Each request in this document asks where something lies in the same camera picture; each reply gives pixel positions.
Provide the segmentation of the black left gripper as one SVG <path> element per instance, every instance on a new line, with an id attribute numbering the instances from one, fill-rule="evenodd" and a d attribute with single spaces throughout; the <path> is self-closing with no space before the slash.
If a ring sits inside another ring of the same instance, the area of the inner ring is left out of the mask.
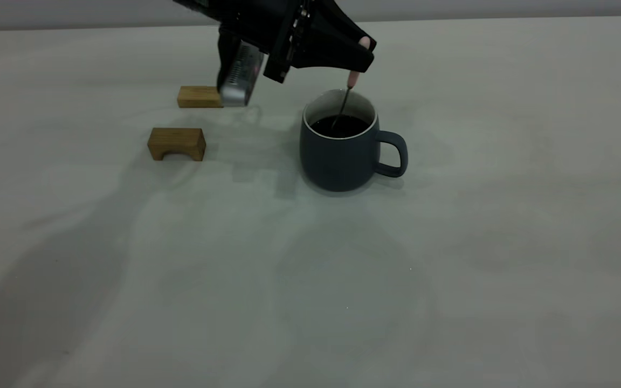
<path id="1" fill-rule="evenodd" d="M 377 42 L 360 29 L 336 1 L 177 1 L 219 22 L 224 84 L 244 44 L 268 55 L 264 76 L 283 83 L 293 68 L 338 68 L 365 73 Z"/>

